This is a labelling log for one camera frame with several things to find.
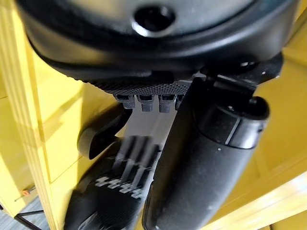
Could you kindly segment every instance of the hole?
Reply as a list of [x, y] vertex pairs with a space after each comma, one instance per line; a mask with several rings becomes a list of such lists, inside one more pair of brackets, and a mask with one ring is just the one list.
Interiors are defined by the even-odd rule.
[[172, 101], [174, 99], [174, 95], [162, 95], [163, 101]]
[[175, 21], [175, 14], [164, 6], [146, 6], [138, 9], [134, 14], [136, 25], [133, 29], [142, 36], [166, 35], [165, 31]]
[[152, 101], [153, 100], [153, 96], [151, 96], [151, 95], [140, 95], [140, 99], [142, 101]]
[[128, 96], [128, 95], [120, 95], [120, 94], [117, 94], [116, 96], [117, 96], [117, 98], [118, 98], [119, 100], [129, 100], [129, 96]]
[[245, 114], [252, 117], [267, 118], [269, 116], [268, 104], [261, 97], [253, 97], [245, 107]]

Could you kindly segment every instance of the knurled surface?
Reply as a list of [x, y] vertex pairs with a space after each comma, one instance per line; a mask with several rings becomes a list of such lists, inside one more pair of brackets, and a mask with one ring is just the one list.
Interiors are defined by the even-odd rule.
[[186, 94], [189, 82], [176, 81], [172, 84], [129, 84], [126, 82], [106, 83], [90, 81], [89, 83], [111, 94], [121, 95], [162, 95]]

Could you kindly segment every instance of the black cylindrical handle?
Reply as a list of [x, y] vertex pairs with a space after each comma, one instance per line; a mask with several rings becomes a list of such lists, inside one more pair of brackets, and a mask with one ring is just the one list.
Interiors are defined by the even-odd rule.
[[146, 230], [197, 230], [225, 201], [269, 115], [254, 97], [219, 95], [194, 80], [172, 125], [147, 197]]

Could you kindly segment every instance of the yellow wall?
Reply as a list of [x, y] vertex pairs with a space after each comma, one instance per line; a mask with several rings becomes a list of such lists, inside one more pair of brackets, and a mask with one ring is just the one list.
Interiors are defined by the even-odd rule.
[[[281, 77], [257, 91], [272, 110], [260, 145], [204, 230], [259, 229], [307, 209], [306, 27], [302, 28], [284, 50]], [[60, 230], [71, 191], [93, 164], [77, 151], [79, 130], [116, 102], [112, 95], [47, 66], [30, 48], [11, 0], [0, 0], [0, 47], [6, 101], [50, 228]]]
[[273, 230], [307, 230], [307, 211], [272, 224]]
[[24, 154], [21, 139], [13, 118], [11, 105], [0, 75], [0, 203], [5, 211], [15, 216], [37, 195], [21, 197], [25, 188], [34, 181]]

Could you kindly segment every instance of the gray floor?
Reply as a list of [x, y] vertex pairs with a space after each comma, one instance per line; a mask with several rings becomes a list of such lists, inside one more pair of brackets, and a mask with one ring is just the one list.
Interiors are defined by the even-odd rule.
[[[42, 205], [37, 197], [34, 199], [27, 207], [25, 207], [21, 212], [30, 212], [42, 210]], [[32, 216], [24, 217], [26, 220], [35, 224], [42, 230], [49, 230], [49, 226], [45, 217], [45, 214], [36, 214]], [[24, 225], [20, 224], [18, 221], [14, 220], [12, 217], [8, 216], [4, 212], [0, 211], [0, 229], [1, 230], [29, 230]]]

